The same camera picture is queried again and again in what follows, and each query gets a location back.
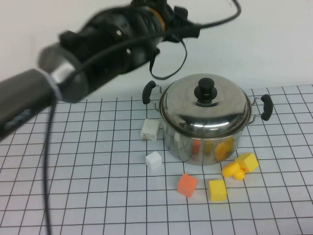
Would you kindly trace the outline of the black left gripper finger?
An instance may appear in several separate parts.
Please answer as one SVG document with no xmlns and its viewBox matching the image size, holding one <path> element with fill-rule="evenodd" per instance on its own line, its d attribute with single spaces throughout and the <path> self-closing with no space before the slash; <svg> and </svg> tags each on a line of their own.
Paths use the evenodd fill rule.
<svg viewBox="0 0 313 235">
<path fill-rule="evenodd" d="M 200 36 L 201 29 L 199 24 L 188 23 L 184 29 L 185 38 L 198 38 Z"/>
<path fill-rule="evenodd" d="M 180 24 L 184 24 L 187 22 L 188 18 L 188 10 L 184 7 L 175 6 L 174 7 L 174 15 L 175 15 L 175 21 Z"/>
</svg>

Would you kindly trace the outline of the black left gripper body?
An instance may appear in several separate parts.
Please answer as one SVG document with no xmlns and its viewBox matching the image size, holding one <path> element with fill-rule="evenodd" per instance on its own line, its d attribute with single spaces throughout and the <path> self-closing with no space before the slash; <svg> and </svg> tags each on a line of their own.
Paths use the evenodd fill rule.
<svg viewBox="0 0 313 235">
<path fill-rule="evenodd" d="M 174 9 L 170 7 L 166 0 L 160 1 L 160 15 L 165 23 L 165 31 L 182 27 L 182 23 L 175 21 Z"/>
</svg>

